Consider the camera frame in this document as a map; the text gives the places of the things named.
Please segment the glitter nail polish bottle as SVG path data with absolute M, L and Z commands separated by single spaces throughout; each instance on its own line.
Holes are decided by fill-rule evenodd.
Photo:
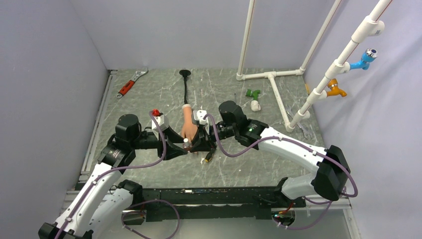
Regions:
M 190 151 L 190 150 L 191 150 L 191 147 L 192 147 L 192 144 L 191 144 L 191 142 L 189 141 L 189 139 L 188 139 L 188 138 L 184 138 L 184 140 L 183 140 L 183 148 L 184 148 L 186 151 Z

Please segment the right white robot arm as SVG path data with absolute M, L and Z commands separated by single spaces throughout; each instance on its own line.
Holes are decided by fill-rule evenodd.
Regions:
M 218 123 L 205 110 L 192 112 L 191 119 L 198 131 L 192 140 L 191 151 L 208 151 L 222 147 L 223 139 L 234 137 L 245 149 L 236 154 L 223 151 L 228 157 L 238 157 L 254 148 L 273 153 L 305 168 L 308 171 L 306 175 L 285 177 L 279 181 L 274 193 L 277 205 L 285 207 L 293 200 L 309 195 L 337 201 L 341 196 L 347 195 L 347 181 L 352 183 L 352 196 L 357 195 L 356 184 L 339 147 L 332 145 L 324 148 L 305 144 L 282 134 L 264 122 L 249 119 L 234 101 L 223 102 L 218 110 L 222 118 Z

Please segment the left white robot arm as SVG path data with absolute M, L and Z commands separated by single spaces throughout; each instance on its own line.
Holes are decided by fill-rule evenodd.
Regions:
M 179 147 L 184 139 L 168 126 L 163 114 L 151 116 L 152 130 L 142 130 L 136 115 L 119 118 L 113 134 L 102 150 L 91 176 L 73 202 L 54 223 L 44 223 L 38 231 L 41 239 L 98 239 L 111 222 L 130 208 L 137 209 L 144 201 L 143 188 L 130 180 L 119 183 L 112 195 L 109 190 L 127 169 L 132 169 L 135 152 L 156 149 L 159 159 L 143 165 L 157 165 L 163 160 L 186 155 Z

